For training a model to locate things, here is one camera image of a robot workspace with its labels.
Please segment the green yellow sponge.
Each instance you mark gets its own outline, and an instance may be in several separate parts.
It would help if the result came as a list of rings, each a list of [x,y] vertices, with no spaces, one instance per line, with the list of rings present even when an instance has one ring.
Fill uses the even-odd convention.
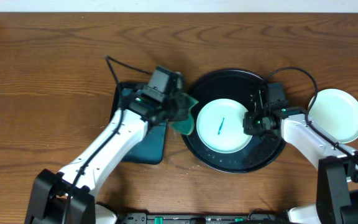
[[[170,123],[170,127],[173,128],[176,132],[182,135],[190,135],[195,127],[195,120],[191,114],[191,110],[195,105],[198,104],[198,100],[188,95],[187,93],[182,93],[181,97],[184,98],[186,103],[186,119],[183,121],[175,121]]]

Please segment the white plate with blue stain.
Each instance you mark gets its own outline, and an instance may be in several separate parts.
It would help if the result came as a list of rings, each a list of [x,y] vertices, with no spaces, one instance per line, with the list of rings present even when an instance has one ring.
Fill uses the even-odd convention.
[[[209,149],[223,154],[240,151],[252,136],[244,132],[243,119],[248,109],[237,101],[210,101],[198,113],[196,132]]]

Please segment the pale green plate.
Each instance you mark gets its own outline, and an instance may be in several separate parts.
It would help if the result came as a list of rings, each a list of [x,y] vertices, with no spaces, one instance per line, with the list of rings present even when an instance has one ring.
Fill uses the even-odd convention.
[[[316,124],[339,142],[349,143],[358,138],[358,101],[339,89],[318,92],[308,105]]]

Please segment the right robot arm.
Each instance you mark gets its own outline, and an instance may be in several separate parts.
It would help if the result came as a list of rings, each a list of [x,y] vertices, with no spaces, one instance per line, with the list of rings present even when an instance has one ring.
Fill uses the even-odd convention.
[[[337,142],[303,108],[246,112],[244,132],[279,138],[297,148],[318,171],[313,206],[292,208],[291,222],[358,223],[358,151]]]

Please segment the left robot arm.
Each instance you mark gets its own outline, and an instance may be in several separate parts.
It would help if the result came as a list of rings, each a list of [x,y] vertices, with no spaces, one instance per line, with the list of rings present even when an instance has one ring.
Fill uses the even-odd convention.
[[[117,97],[114,116],[85,151],[57,173],[44,169],[35,178],[26,223],[117,223],[116,212],[95,201],[110,173],[153,126],[171,121],[183,134],[193,130],[197,100],[186,93]]]

